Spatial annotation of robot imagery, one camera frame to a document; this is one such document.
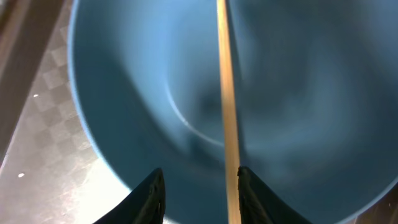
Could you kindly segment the dark blue plate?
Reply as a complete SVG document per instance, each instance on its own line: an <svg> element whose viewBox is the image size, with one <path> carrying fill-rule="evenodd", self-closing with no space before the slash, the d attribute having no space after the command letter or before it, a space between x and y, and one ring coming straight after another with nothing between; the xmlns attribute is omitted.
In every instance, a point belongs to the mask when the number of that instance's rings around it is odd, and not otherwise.
<svg viewBox="0 0 398 224"><path fill-rule="evenodd" d="M397 0L230 1L241 163L312 223L397 183ZM70 85L128 189L154 169L166 216L226 223L216 1L75 1Z"/></svg>

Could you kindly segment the wooden chopstick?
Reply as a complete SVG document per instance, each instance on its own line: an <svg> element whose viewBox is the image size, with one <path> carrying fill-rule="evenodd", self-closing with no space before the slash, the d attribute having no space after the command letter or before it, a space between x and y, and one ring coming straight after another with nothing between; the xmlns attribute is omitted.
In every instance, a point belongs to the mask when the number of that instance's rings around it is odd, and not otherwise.
<svg viewBox="0 0 398 224"><path fill-rule="evenodd" d="M234 97L233 65L229 39L226 0L217 0L218 48L220 59L221 106L224 129L224 154L228 223L241 224L238 192L240 166L236 102Z"/></svg>

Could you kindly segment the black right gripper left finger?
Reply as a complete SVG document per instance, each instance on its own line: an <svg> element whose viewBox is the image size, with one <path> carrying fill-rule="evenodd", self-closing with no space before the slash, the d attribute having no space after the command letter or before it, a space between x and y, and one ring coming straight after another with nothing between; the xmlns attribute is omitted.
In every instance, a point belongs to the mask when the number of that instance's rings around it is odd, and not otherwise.
<svg viewBox="0 0 398 224"><path fill-rule="evenodd" d="M165 181L154 169L122 202L94 224L163 224Z"/></svg>

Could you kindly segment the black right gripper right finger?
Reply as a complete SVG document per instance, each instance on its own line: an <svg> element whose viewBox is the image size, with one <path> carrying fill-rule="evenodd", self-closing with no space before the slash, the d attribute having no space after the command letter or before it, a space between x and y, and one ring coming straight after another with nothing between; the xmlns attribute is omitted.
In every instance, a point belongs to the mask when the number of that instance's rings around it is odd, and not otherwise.
<svg viewBox="0 0 398 224"><path fill-rule="evenodd" d="M246 166L239 167L238 190L242 224L310 224Z"/></svg>

